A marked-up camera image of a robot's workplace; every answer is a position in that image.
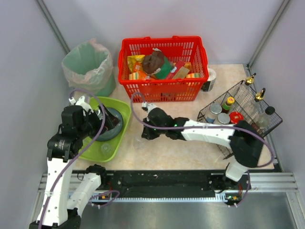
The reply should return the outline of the blue ceramic plate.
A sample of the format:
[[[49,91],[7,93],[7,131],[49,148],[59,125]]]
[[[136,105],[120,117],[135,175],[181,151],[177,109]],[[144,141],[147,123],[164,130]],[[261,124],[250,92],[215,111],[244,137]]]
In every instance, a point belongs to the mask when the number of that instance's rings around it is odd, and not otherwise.
[[[118,110],[106,107],[105,112],[110,116],[110,121],[108,119],[106,120],[104,129],[97,138],[99,142],[105,142],[115,138],[123,127],[123,118]]]

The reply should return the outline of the silver lid jar blue label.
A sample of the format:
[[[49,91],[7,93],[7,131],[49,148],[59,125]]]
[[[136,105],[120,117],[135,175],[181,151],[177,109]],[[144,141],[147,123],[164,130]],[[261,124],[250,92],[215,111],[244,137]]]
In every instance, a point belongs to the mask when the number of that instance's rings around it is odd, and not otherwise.
[[[230,116],[226,113],[220,113],[216,117],[214,124],[216,125],[227,125],[230,123]]]

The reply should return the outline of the yellow cap sauce bottle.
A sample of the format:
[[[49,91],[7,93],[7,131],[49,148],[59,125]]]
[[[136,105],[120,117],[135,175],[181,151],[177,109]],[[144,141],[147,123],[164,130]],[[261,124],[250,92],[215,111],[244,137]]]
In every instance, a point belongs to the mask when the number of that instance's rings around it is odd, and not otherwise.
[[[228,97],[226,101],[222,104],[222,113],[229,113],[232,105],[235,103],[235,99],[233,97]]]

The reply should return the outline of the red lid sauce jar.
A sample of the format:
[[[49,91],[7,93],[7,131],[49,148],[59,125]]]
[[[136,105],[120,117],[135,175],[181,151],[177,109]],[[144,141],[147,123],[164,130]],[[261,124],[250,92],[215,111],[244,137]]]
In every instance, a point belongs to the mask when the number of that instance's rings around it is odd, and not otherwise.
[[[231,124],[238,124],[240,121],[244,120],[244,116],[240,113],[240,112],[231,112],[229,114],[229,117],[230,117],[230,123]]]

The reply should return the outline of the clear bottle with gold pourer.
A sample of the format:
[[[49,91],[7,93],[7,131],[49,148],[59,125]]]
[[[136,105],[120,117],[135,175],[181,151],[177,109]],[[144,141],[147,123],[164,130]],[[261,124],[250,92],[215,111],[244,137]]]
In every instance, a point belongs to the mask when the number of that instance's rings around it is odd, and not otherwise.
[[[254,83],[254,78],[256,76],[256,73],[252,74],[251,76],[247,77],[245,82],[240,85],[239,91],[238,91],[238,101],[241,102],[247,95],[250,93],[251,85]]]

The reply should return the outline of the dark vinegar bottle black cap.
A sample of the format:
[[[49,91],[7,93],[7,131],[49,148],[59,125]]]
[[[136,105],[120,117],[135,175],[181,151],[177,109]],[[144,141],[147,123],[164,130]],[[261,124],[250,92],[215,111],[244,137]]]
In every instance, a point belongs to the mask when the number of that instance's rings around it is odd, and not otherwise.
[[[258,129],[265,129],[269,126],[271,122],[271,115],[275,113],[275,108],[269,106],[265,109],[263,113],[258,114],[254,118],[254,123],[258,127]]]

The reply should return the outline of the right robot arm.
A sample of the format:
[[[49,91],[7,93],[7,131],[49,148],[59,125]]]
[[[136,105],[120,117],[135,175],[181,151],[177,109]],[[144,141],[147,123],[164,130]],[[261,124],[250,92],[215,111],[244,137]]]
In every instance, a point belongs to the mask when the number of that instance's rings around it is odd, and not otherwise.
[[[224,191],[238,185],[243,174],[258,166],[263,142],[246,121],[236,125],[201,123],[185,117],[172,118],[155,104],[144,102],[142,138],[154,140],[161,135],[172,140],[203,141],[229,148],[234,160],[226,166],[221,178],[210,181],[212,190]]]

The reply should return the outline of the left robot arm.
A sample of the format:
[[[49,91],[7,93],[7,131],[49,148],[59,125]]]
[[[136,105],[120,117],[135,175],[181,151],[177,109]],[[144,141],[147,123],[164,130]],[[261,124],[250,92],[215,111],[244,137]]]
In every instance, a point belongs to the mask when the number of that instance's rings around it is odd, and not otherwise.
[[[78,229],[82,213],[96,189],[106,185],[106,169],[100,165],[89,166],[83,180],[68,196],[70,180],[76,159],[85,151],[83,140],[92,141],[114,128],[118,119],[99,103],[95,111],[84,96],[69,99],[70,105],[61,114],[58,132],[47,143],[47,182],[42,207],[30,229]]]

